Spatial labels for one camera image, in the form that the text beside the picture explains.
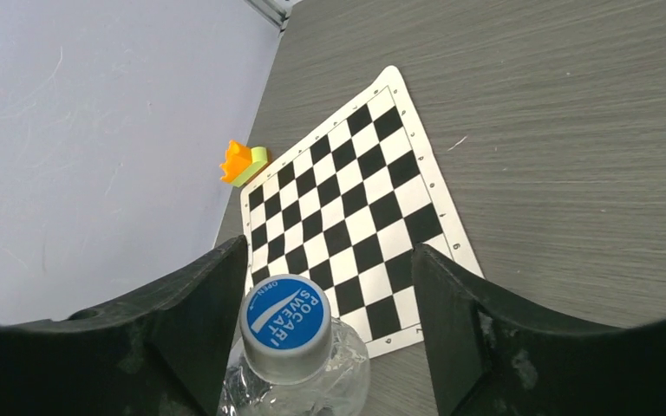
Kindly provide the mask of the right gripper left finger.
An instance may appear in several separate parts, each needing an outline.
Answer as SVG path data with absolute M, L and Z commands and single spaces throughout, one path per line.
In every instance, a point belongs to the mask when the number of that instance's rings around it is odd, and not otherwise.
M 213 415 L 245 291 L 233 237 L 62 321 L 0 325 L 0 415 Z

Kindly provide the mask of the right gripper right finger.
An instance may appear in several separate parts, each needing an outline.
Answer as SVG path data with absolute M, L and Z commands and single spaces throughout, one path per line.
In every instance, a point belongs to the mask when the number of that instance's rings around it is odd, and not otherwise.
M 546 308 L 421 244 L 412 277 L 441 415 L 666 415 L 666 319 Z

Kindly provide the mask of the clear bottle blue cap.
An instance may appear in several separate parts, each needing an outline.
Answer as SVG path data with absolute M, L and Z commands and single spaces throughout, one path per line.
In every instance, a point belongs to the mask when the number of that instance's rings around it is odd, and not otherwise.
M 332 320 L 332 351 L 317 374 L 290 385 L 270 383 L 249 367 L 242 340 L 233 345 L 218 415 L 358 415 L 368 398 L 368 349 L 348 324 Z

